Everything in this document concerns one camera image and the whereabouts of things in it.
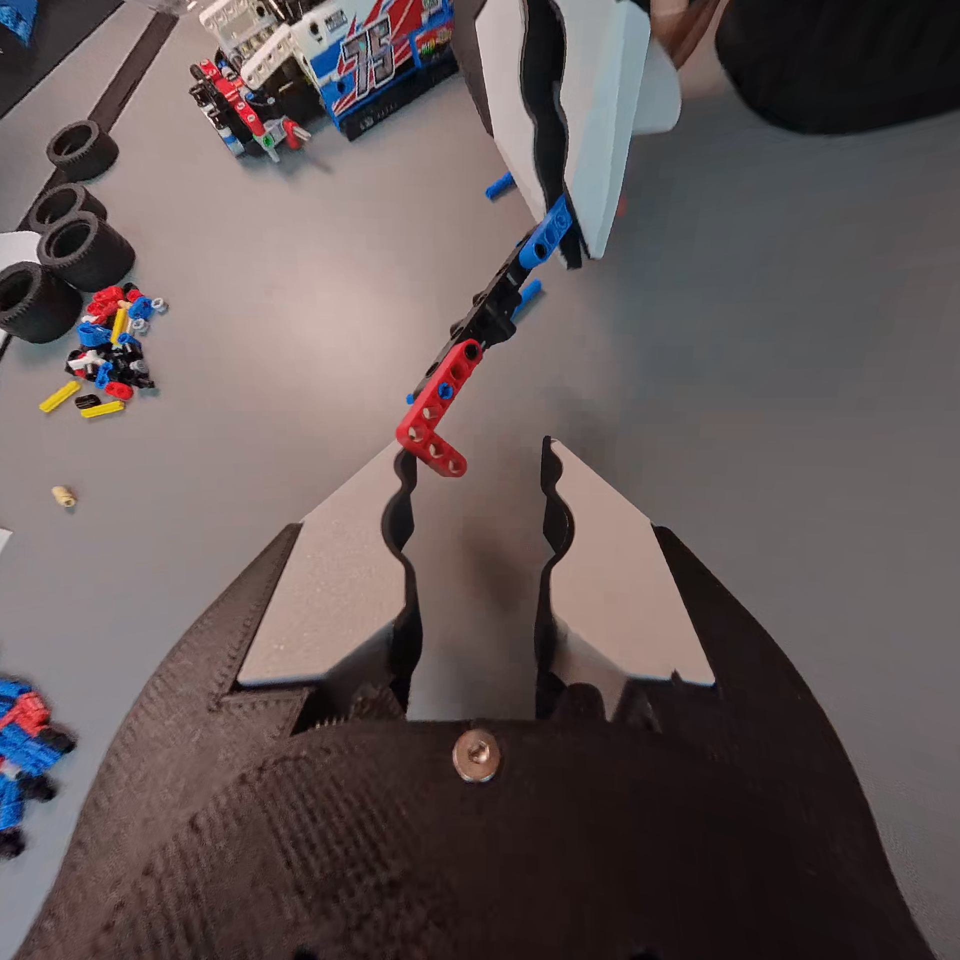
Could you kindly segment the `pile of mixed small pieces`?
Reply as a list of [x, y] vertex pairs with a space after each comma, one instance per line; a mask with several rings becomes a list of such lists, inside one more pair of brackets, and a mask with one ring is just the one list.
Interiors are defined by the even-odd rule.
[[65, 385], [39, 403], [51, 415], [73, 403], [86, 421], [121, 414], [139, 393], [157, 389], [142, 340], [169, 310], [161, 296], [134, 283], [96, 291], [78, 325], [78, 347], [67, 356]]

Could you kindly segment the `person's right hand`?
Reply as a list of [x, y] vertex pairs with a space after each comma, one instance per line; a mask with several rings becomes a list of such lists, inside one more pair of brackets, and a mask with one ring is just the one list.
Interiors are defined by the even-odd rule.
[[651, 41], [679, 71], [690, 59], [726, 1], [650, 1]]

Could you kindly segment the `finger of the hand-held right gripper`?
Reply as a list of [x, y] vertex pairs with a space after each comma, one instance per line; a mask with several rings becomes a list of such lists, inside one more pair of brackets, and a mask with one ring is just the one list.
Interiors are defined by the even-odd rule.
[[672, 130], [682, 97], [678, 70], [642, 2], [560, 1], [554, 14], [555, 179], [573, 222], [561, 259], [576, 270], [604, 256], [634, 138]]
[[547, 1], [486, 2], [475, 19], [491, 135], [534, 221], [565, 193], [566, 38]]

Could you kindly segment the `black knit cloth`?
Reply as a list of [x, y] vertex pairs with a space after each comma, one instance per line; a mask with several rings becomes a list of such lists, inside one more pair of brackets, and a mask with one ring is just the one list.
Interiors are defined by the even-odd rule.
[[730, 1], [716, 55], [743, 104], [791, 133], [868, 133], [959, 107], [957, 1]]

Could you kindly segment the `partly built toy race car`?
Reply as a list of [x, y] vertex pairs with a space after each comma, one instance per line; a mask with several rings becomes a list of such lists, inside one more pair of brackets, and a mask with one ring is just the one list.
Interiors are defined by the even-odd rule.
[[301, 150], [325, 118], [354, 141], [458, 70], [450, 1], [219, 1], [189, 94], [237, 159]]

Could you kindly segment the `grey desk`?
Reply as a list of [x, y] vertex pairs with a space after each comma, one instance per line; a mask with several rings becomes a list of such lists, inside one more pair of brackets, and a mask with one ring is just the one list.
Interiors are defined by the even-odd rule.
[[[445, 331], [532, 221], [461, 78], [355, 143], [233, 159], [188, 95], [181, 20], [92, 189], [169, 313], [157, 393], [40, 402], [75, 337], [2, 360], [2, 672], [78, 737], [2, 865], [2, 958], [97, 769], [182, 634], [384, 450]], [[606, 255], [556, 261], [444, 422], [410, 556], [415, 716], [532, 711], [541, 442], [672, 529], [772, 635], [859, 774], [930, 945], [958, 958], [958, 116], [862, 137], [767, 126], [706, 43], [678, 126], [633, 143]], [[74, 510], [54, 486], [72, 489]]]

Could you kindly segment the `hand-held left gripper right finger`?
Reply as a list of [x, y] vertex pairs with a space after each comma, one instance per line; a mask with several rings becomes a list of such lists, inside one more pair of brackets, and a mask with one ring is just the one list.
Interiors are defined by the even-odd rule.
[[535, 707], [588, 685], [603, 710], [634, 681], [709, 690], [714, 670], [650, 518], [558, 438], [541, 445], [551, 555], [534, 618]]

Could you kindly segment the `black red blue beam assembly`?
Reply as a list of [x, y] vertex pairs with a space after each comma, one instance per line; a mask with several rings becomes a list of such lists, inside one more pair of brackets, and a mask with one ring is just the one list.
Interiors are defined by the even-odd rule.
[[551, 258], [573, 228], [567, 198], [561, 196], [516, 245], [464, 318], [451, 327], [449, 340], [407, 396], [407, 412], [395, 430], [402, 448], [444, 478], [467, 471], [467, 460], [440, 437], [439, 424], [493, 346], [517, 332], [515, 310], [529, 277]]

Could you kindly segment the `black toy tyre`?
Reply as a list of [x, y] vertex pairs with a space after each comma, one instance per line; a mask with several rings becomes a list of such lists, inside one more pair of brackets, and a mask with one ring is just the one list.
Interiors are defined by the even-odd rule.
[[46, 156], [67, 182], [81, 183], [110, 169], [117, 160], [118, 146], [97, 122], [84, 119], [55, 133]]
[[81, 212], [92, 213], [102, 221], [108, 219], [106, 207], [87, 186], [67, 182], [51, 187], [30, 207], [28, 230], [40, 235], [48, 234]]
[[66, 335], [83, 311], [83, 295], [51, 270], [29, 261], [1, 272], [1, 329], [32, 344]]
[[56, 223], [40, 237], [36, 252], [41, 266], [83, 293], [117, 284], [136, 262], [130, 242], [90, 211]]

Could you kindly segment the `black desk strip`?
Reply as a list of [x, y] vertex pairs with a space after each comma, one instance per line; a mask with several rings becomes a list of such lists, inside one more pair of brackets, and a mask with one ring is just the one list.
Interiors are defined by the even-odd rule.
[[23, 230], [38, 198], [71, 182], [47, 156], [55, 135], [81, 121], [114, 135], [177, 19], [122, 4], [2, 114], [2, 232]]

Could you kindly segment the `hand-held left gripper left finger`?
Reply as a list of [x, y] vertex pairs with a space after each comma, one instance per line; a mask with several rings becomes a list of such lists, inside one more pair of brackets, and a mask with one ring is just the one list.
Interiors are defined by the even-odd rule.
[[406, 705], [423, 652], [415, 458], [390, 442], [300, 523], [237, 675], [244, 690], [316, 685], [347, 706], [365, 684]]

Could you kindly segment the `pile of blue red pins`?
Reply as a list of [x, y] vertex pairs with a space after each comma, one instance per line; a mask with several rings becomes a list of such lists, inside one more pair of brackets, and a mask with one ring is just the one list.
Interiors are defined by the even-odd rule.
[[50, 771], [76, 746], [72, 732], [52, 722], [51, 710], [38, 690], [19, 678], [1, 677], [2, 861], [23, 853], [25, 808], [56, 797], [58, 786]]

